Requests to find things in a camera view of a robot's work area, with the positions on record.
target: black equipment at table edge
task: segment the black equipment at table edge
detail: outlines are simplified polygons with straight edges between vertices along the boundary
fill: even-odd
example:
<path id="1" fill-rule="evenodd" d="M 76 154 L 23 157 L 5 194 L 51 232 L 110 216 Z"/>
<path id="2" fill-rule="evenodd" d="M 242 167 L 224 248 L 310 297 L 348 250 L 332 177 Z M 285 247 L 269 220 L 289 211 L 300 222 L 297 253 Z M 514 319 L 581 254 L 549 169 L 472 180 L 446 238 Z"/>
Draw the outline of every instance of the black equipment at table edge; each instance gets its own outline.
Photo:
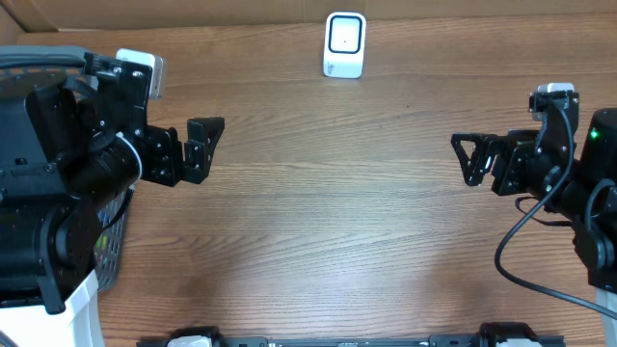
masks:
<path id="1" fill-rule="evenodd" d="M 549 225 L 574 230 L 575 252 L 588 270 L 589 284 L 617 293 L 617 109 L 602 109 L 593 115 L 580 160 L 576 160 L 578 104 L 574 90 L 531 93 L 529 112 L 542 122 L 540 130 L 510 130 L 505 136 L 455 133 L 451 144 L 469 186 L 480 185 L 484 174 L 493 169 L 493 192 L 499 196 L 527 192 L 538 200 L 499 244 L 495 256 L 499 272 L 516 284 L 615 319 L 617 312 L 521 280 L 500 264 L 510 238 L 544 206 L 570 222 Z M 474 144 L 471 157 L 461 144 L 465 141 Z"/>
<path id="2" fill-rule="evenodd" d="M 323 338 L 267 339 L 266 337 L 223 337 L 217 327 L 180 329 L 169 338 L 144 338 L 137 347 L 167 347 L 174 339 L 203 336 L 212 347 L 496 347 L 508 339 L 526 339 L 543 347 L 565 347 L 563 336 L 537 335 L 525 323 L 483 323 L 476 334 L 437 334 L 428 338 Z"/>
<path id="3" fill-rule="evenodd" d="M 124 191 L 129 200 L 140 174 L 201 183 L 225 129 L 222 118 L 188 120 L 183 160 L 175 129 L 148 125 L 151 67 L 89 52 L 0 61 L 54 65 L 81 67 L 97 90 L 59 71 L 0 81 L 0 308 L 43 304 L 49 314 L 95 266 L 98 209 Z"/>

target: wooden tabletop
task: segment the wooden tabletop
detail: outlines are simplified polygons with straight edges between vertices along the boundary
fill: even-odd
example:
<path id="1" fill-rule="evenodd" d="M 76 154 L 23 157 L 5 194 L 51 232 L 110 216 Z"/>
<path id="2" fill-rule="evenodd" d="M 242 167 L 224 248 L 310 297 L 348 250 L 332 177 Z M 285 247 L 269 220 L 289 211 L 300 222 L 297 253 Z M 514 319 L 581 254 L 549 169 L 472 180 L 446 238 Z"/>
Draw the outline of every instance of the wooden tabletop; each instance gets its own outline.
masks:
<path id="1" fill-rule="evenodd" d="M 527 95 L 572 81 L 581 148 L 617 105 L 617 21 L 562 15 L 369 22 L 360 80 L 322 74 L 324 25 L 26 34 L 169 62 L 149 123 L 224 117 L 202 185 L 139 184 L 118 284 L 100 296 L 109 346 L 182 327 L 227 335 L 406 337 L 524 321 L 604 345 L 600 316 L 518 287 L 493 264 L 522 216 L 491 177 L 464 184 L 455 131 L 538 128 Z M 569 228 L 529 223 L 504 266 L 594 300 Z"/>

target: brown wall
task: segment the brown wall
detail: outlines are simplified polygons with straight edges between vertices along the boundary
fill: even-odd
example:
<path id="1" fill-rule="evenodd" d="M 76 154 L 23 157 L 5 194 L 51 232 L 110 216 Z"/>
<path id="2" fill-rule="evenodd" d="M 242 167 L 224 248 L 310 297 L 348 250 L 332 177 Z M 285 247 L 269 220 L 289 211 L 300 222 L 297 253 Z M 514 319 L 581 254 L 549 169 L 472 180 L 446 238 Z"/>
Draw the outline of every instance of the brown wall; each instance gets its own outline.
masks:
<path id="1" fill-rule="evenodd" d="M 12 6 L 16 18 L 25 17 L 29 25 L 22 23 L 22 26 L 29 31 L 45 31 L 49 24 L 60 29 L 136 29 L 322 22 L 334 11 L 364 13 L 368 20 L 617 12 L 615 0 L 0 0 L 0 3 Z M 15 4 L 20 4 L 21 9 L 15 9 Z"/>
<path id="2" fill-rule="evenodd" d="M 17 42 L 19 34 L 23 34 L 23 30 L 21 30 L 11 16 L 0 7 L 0 45 Z"/>

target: wooden table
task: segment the wooden table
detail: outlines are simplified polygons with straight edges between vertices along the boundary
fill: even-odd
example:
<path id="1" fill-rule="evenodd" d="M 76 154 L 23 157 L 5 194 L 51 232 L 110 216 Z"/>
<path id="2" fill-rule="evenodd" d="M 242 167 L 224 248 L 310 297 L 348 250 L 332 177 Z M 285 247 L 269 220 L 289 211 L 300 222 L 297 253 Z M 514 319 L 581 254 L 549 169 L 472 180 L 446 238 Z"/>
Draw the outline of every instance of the wooden table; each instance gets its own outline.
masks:
<path id="1" fill-rule="evenodd" d="M 597 313 L 498 274 L 495 247 L 521 214 L 490 184 L 464 184 L 449 140 L 537 128 L 527 94 L 572 81 L 580 150 L 592 113 L 617 105 L 615 17 L 370 22 L 360 80 L 323 77 L 323 33 L 298 24 L 20 37 L 161 55 L 167 94 L 150 103 L 149 122 L 185 138 L 189 118 L 227 121 L 203 185 L 140 183 L 118 284 L 100 297 L 108 345 L 196 325 L 406 337 L 499 320 L 604 345 Z M 573 235 L 530 223 L 504 264 L 594 300 Z"/>

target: gray mesh basket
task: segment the gray mesh basket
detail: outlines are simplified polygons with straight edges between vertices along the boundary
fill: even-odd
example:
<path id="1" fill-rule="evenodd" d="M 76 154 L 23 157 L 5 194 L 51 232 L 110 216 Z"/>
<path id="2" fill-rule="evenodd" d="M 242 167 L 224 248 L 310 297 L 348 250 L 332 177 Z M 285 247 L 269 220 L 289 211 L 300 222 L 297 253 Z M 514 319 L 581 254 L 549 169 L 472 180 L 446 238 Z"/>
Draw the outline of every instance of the gray mesh basket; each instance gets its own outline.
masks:
<path id="1" fill-rule="evenodd" d="M 15 49 L 15 46 L 0 47 L 0 54 L 6 54 L 7 49 L 9 48 Z M 32 46 L 17 46 L 16 48 L 19 48 L 19 53 L 23 53 L 24 48 L 32 49 Z M 86 51 L 83 48 L 78 47 L 74 47 L 74 49 L 74 51 L 68 53 L 76 54 L 78 56 L 81 55 L 81 57 L 83 57 L 83 53 Z M 67 75 L 72 76 L 77 75 L 78 79 L 89 83 L 93 88 L 96 88 L 98 84 L 96 78 L 81 75 L 79 69 L 65 67 L 28 67 L 0 69 L 0 80 L 27 72 L 38 72 L 45 70 L 62 71 Z M 117 196 L 114 200 L 109 202 L 98 212 L 98 218 L 102 225 L 107 225 L 107 223 L 109 223 L 109 221 L 114 218 L 116 212 L 122 204 L 123 198 L 124 193 Z M 95 271 L 96 277 L 98 278 L 98 291 L 110 289 L 116 283 L 118 272 L 120 270 L 122 241 L 124 239 L 124 229 L 126 226 L 127 213 L 128 212 L 125 212 L 122 218 L 119 219 L 115 225 L 103 231 L 94 247 L 94 255 L 96 257 Z"/>

